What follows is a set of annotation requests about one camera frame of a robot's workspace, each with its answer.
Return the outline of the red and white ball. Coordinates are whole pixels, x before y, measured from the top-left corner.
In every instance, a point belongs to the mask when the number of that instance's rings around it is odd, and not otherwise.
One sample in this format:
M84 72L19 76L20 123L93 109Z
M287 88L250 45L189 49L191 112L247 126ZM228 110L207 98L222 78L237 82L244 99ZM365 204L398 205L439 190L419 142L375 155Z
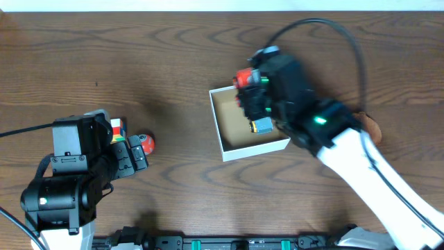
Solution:
M148 134L138 135L142 149L146 155L152 154L155 150L155 140Z

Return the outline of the red toy fire truck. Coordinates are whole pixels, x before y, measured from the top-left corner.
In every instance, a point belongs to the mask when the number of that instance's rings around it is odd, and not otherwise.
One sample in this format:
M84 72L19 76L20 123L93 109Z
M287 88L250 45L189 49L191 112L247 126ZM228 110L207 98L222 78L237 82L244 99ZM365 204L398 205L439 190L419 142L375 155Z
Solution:
M233 85L237 88L245 88L249 85L258 84L261 80L261 74L258 69L249 67L241 69L233 77Z

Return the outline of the yellow and grey toy truck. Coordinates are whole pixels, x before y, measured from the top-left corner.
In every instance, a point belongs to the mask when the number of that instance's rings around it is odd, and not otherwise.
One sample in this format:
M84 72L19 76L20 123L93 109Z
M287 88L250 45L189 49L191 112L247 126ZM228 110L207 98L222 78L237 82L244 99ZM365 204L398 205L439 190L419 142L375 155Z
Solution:
M249 125L250 131L259 135L270 133L273 130L273 122L270 117L250 121Z

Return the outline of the multicolour puzzle cube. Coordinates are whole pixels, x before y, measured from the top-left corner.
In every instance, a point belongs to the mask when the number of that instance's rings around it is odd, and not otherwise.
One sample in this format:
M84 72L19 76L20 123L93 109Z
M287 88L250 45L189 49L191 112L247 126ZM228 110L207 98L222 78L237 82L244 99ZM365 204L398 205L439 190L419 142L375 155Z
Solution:
M111 119L110 124L112 126L112 143L126 140L126 125L120 118Z

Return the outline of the white cardboard box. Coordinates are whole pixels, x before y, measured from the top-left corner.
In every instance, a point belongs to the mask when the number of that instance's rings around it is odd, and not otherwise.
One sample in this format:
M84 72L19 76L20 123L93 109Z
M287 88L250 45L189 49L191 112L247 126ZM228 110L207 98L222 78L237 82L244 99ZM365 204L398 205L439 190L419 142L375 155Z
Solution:
M222 161L228 162L285 149L290 138L276 128L262 135L250 131L249 121L235 101L236 93L237 90L233 86L209 91Z

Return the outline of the brown plush toy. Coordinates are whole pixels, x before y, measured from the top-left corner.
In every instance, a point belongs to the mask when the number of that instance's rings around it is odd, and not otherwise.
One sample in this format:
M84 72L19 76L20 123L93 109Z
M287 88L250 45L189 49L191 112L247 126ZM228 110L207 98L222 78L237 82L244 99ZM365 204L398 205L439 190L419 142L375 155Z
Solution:
M364 130L369 134L373 143L378 146L382 142L382 131L378 123L365 112L355 112L353 115L355 119L362 123Z

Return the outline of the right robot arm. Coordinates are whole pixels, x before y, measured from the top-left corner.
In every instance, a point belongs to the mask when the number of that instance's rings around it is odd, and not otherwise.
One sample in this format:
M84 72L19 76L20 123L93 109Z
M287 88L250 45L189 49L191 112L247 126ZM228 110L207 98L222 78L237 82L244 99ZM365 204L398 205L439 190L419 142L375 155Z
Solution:
M257 134L278 128L336 172L381 221L398 249L443 246L443 214L390 166L349 109L317 97L292 56L259 53L233 78L237 103Z

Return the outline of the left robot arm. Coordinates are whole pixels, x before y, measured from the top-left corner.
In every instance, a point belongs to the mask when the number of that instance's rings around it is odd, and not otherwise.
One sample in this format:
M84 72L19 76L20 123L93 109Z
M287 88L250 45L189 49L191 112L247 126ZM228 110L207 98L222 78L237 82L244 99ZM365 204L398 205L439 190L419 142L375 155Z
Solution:
M52 155L22 192L27 227L46 249L91 249L96 206L114 180L148 167L137 135L113 142L105 112L52 123Z

